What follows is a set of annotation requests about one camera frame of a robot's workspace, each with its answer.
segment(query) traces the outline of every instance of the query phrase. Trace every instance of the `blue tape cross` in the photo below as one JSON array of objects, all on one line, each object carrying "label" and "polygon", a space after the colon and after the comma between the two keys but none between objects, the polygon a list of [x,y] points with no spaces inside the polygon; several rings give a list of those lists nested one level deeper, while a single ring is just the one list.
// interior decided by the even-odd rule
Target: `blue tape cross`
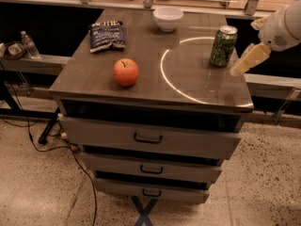
[{"label": "blue tape cross", "polygon": [[151,209],[157,203],[158,200],[151,199],[145,209],[143,209],[142,203],[137,198],[137,196],[133,196],[132,201],[140,214],[140,218],[135,223],[135,226],[141,226],[143,225],[143,223],[145,223],[146,226],[152,226],[151,220],[149,218],[149,213],[151,212]]}]

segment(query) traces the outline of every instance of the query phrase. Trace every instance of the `apple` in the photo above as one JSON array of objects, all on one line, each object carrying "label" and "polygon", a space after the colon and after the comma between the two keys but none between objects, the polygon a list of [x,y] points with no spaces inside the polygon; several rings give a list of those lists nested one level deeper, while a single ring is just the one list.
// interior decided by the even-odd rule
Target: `apple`
[{"label": "apple", "polygon": [[115,81],[123,87],[129,87],[135,83],[138,77],[138,66],[130,58],[117,60],[113,66]]}]

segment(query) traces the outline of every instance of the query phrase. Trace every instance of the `drawer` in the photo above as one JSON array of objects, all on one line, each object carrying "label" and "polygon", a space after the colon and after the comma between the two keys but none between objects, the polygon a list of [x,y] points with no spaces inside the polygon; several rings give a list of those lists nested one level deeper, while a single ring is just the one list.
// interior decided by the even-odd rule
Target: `drawer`
[{"label": "drawer", "polygon": [[205,203],[209,197],[207,190],[143,185],[100,178],[94,179],[94,185],[97,190],[108,194],[123,194],[170,201]]},{"label": "drawer", "polygon": [[81,153],[81,159],[86,167],[93,171],[100,170],[145,177],[199,182],[206,183],[207,187],[216,182],[221,173],[220,167],[155,159],[149,160],[129,156]]},{"label": "drawer", "polygon": [[68,117],[60,122],[71,143],[143,152],[230,159],[240,141],[235,133]]}]

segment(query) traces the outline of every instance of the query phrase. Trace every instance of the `can lid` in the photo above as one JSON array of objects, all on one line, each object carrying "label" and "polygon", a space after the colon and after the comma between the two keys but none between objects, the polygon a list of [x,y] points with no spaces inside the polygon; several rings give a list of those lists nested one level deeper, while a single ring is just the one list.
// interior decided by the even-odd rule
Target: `can lid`
[{"label": "can lid", "polygon": [[237,28],[234,26],[224,25],[219,28],[223,34],[236,34]]}]

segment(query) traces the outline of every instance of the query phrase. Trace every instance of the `cabinet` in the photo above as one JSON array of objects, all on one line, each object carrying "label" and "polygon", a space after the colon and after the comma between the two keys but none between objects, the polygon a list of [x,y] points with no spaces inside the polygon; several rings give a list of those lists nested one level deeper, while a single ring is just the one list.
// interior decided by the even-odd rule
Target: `cabinet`
[{"label": "cabinet", "polygon": [[[237,147],[253,104],[243,77],[209,66],[219,15],[185,13],[161,32],[149,10],[105,9],[123,21],[124,51],[91,55],[89,35],[50,88],[71,143],[105,193],[203,203]],[[136,84],[117,85],[113,62],[130,57]]]}]

